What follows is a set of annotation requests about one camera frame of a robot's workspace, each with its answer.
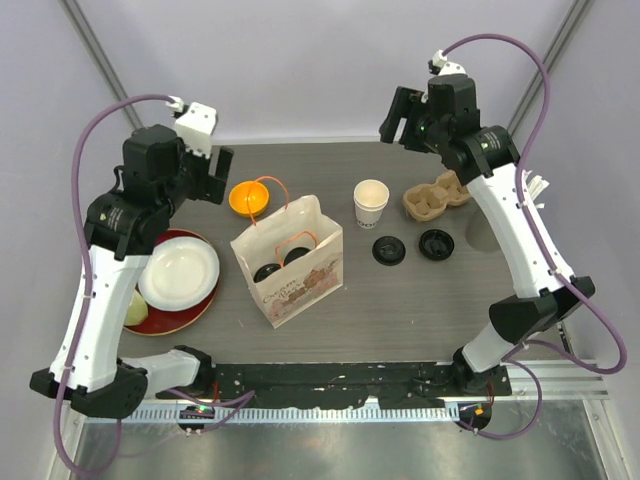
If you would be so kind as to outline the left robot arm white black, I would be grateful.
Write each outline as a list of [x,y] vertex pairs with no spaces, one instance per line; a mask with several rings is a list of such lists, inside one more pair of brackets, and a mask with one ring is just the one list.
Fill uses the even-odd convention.
[[31,390],[117,420],[171,388],[193,399],[211,391],[212,359],[195,348],[137,359],[117,351],[135,287],[171,217],[185,200],[223,200],[234,153],[223,147],[210,164],[213,131],[154,125],[124,142],[116,183],[89,205],[80,230],[83,270],[65,338],[52,364],[32,374]]

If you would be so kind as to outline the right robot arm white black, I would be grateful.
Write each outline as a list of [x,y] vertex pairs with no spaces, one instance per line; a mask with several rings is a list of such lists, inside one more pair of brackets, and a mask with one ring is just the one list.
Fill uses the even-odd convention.
[[482,125],[472,78],[436,76],[425,91],[397,87],[379,134],[384,143],[439,155],[480,207],[507,261],[513,295],[492,304],[487,326],[453,355],[455,389],[481,392],[509,352],[573,313],[595,285],[574,274],[539,214],[524,210],[529,196],[516,188],[520,154],[504,127]]

